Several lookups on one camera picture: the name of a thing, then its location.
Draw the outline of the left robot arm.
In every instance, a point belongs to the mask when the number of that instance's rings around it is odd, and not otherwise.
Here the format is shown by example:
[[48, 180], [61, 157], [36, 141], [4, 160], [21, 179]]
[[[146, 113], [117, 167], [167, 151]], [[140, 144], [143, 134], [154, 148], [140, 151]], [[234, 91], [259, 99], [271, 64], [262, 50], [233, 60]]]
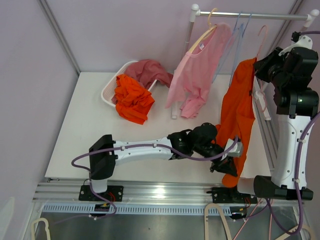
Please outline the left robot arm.
[[117, 165], [140, 160], [194, 160], [210, 161], [210, 171], [236, 177], [234, 159], [243, 153], [243, 144], [237, 137], [228, 139], [224, 146], [218, 144], [218, 129], [205, 122], [194, 129], [185, 129], [151, 141], [128, 142], [113, 140], [103, 135], [89, 148], [90, 195], [101, 201], [108, 194], [108, 179]]

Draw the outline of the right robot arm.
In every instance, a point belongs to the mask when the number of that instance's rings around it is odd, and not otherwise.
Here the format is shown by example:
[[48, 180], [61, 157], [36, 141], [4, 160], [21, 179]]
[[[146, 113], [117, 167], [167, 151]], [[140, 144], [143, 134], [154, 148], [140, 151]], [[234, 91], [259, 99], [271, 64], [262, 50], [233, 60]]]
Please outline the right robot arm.
[[318, 60], [316, 51], [295, 46], [286, 50], [277, 47], [254, 63], [256, 78], [274, 86], [279, 125], [277, 164], [271, 176], [240, 178], [227, 190], [232, 202], [240, 202], [246, 194], [264, 199], [313, 199], [313, 191], [307, 188], [306, 160], [320, 100], [308, 85]]

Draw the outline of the dusty rose t shirt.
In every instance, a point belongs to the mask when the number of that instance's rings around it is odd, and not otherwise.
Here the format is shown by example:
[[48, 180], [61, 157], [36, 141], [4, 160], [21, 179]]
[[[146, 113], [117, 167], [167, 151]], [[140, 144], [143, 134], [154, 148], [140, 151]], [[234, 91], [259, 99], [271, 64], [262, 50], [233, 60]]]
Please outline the dusty rose t shirt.
[[145, 59], [131, 64], [123, 73], [139, 82], [145, 89], [149, 88], [155, 81], [169, 87], [173, 75], [156, 60]]

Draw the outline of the orange t shirt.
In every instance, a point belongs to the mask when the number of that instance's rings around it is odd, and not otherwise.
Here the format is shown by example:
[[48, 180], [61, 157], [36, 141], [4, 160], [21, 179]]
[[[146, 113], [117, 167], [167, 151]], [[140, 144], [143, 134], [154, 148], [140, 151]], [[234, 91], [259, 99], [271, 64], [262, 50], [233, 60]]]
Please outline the orange t shirt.
[[254, 66], [257, 58], [241, 61], [232, 77], [231, 85], [223, 97], [220, 124], [216, 143], [225, 146], [228, 139], [238, 137], [243, 145], [243, 153], [234, 159], [237, 176], [227, 173], [222, 184], [227, 188], [237, 185], [242, 174], [249, 148], [255, 115], [253, 111]]
[[151, 92], [126, 74], [116, 77], [113, 99], [118, 115], [139, 125], [148, 120], [148, 113], [155, 103]]

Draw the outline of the blue wire hanger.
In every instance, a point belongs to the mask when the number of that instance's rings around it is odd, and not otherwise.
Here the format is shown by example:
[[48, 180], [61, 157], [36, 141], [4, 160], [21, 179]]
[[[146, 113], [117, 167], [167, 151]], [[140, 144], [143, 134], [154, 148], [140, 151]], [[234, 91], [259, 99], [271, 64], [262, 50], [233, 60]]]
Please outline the blue wire hanger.
[[241, 48], [242, 48], [242, 44], [243, 44], [243, 39], [244, 39], [244, 35], [246, 32], [246, 29], [248, 27], [248, 24], [252, 18], [252, 14], [249, 14], [248, 20], [246, 23], [241, 23], [240, 26], [238, 27], [238, 33], [237, 36], [235, 38], [236, 41], [236, 48], [235, 48], [235, 54], [234, 54], [234, 60], [233, 60], [233, 65], [232, 65], [232, 70], [231, 70], [231, 75], [230, 75], [230, 81], [229, 81], [229, 86], [231, 86], [232, 81], [233, 81], [233, 76], [234, 73], [236, 71], [236, 68], [238, 66], [239, 63], [239, 57], [240, 57], [240, 53], [241, 53]]
[[219, 75], [220, 71], [222, 70], [222, 67], [224, 66], [228, 56], [231, 53], [232, 48], [234, 47], [234, 45], [236, 45], [236, 49], [238, 48], [239, 45], [239, 41], [243, 32], [243, 27], [244, 24], [238, 24], [239, 18], [240, 18], [240, 14], [238, 14], [234, 28], [232, 30], [232, 34], [231, 37], [229, 38], [229, 40], [227, 41], [224, 50], [223, 50], [223, 54], [221, 56], [221, 58], [219, 59], [219, 63], [218, 66], [214, 72], [213, 78], [212, 78], [212, 84], [214, 83], [214, 81], [216, 80], [217, 76]]

